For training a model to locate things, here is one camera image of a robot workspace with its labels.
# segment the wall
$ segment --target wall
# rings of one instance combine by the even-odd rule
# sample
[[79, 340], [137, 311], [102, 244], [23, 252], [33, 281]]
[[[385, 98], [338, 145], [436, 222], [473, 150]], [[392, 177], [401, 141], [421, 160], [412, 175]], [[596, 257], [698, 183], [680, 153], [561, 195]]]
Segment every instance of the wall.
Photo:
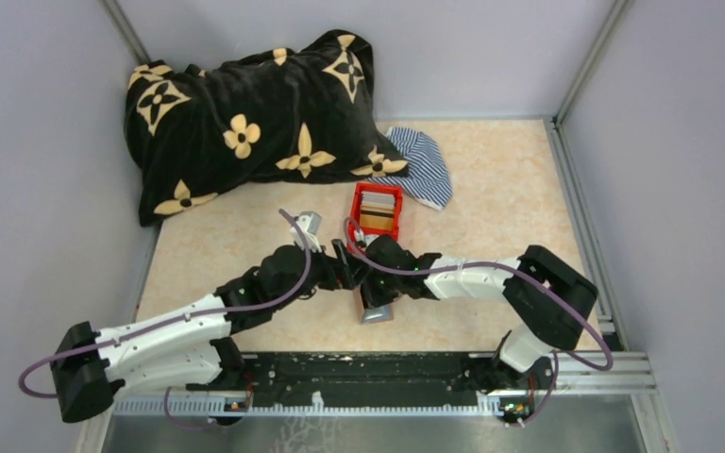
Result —
[[[123, 143], [132, 67], [98, 2], [0, 1], [0, 452], [72, 451], [79, 427], [17, 377], [71, 324], [131, 313], [152, 238]], [[46, 370], [30, 384], [53, 391]]]
[[725, 2], [635, 2], [565, 133], [682, 451], [725, 451]]
[[611, 0], [123, 0], [152, 59], [183, 70], [333, 28], [374, 46], [380, 119], [552, 114]]

